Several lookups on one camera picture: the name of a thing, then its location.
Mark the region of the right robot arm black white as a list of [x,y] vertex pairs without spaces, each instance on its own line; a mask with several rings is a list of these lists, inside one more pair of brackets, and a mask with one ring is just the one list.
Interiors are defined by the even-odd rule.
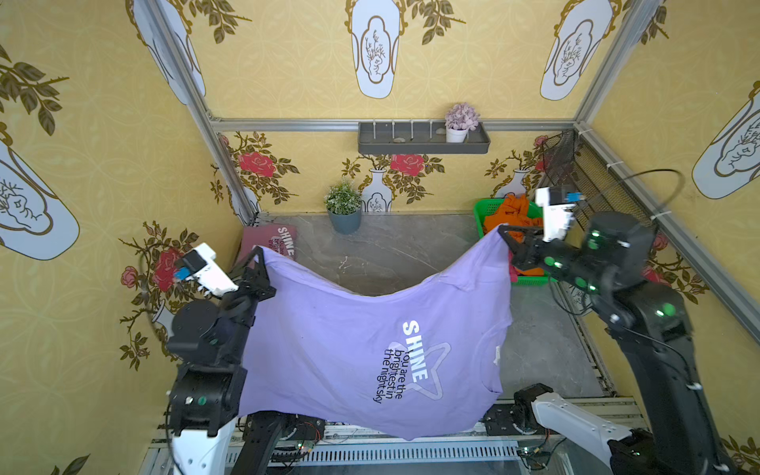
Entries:
[[632,215],[600,212],[581,247],[535,227],[502,224],[494,232],[514,267],[540,267],[588,295],[629,362],[649,419],[648,429],[614,426],[534,385],[516,395],[533,424],[564,435],[615,474],[738,473],[700,381],[683,298],[643,276],[653,229]]

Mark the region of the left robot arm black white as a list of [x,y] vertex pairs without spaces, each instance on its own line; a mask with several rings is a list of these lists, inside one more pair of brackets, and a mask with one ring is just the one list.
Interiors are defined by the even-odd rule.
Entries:
[[174,279],[209,294],[176,313],[166,344],[181,363],[168,394],[165,434],[176,474],[222,474],[247,370],[243,353],[259,303],[276,294],[262,247],[226,272],[201,243],[174,263]]

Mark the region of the purple t-shirt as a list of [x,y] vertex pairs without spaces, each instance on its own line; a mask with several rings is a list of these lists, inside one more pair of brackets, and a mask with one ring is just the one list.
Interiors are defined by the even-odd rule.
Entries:
[[502,394],[510,251],[497,233],[389,295],[352,293],[274,251],[239,410],[277,411],[417,439],[472,428]]

